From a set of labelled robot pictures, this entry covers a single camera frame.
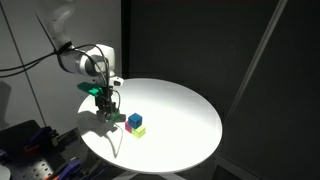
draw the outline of dark background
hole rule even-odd
[[[124,77],[189,87],[224,122],[278,1],[123,2]],[[223,124],[216,154],[261,179],[320,179],[319,4],[288,1]]]

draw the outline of blue cube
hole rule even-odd
[[[131,126],[134,129],[137,129],[142,125],[142,116],[140,116],[137,113],[132,114],[129,116],[129,126]]]

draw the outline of table surface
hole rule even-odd
[[[78,111],[78,129],[88,147],[120,168],[145,173],[175,173],[206,160],[222,136],[221,120],[213,106],[196,92],[156,79],[128,79],[115,87],[120,93],[120,111],[127,118],[142,116],[146,134],[140,139],[125,130],[106,133],[106,124],[96,120],[94,97],[89,95]],[[119,103],[114,93],[112,100]]]

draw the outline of yellow cube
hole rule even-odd
[[[143,126],[138,127],[137,129],[132,128],[132,135],[136,138],[141,138],[146,133],[146,128]]]

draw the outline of stacked cubes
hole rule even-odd
[[[134,137],[140,138],[146,133],[146,128],[142,125],[142,116],[137,113],[129,116],[128,121],[126,121],[126,130],[131,133]]]

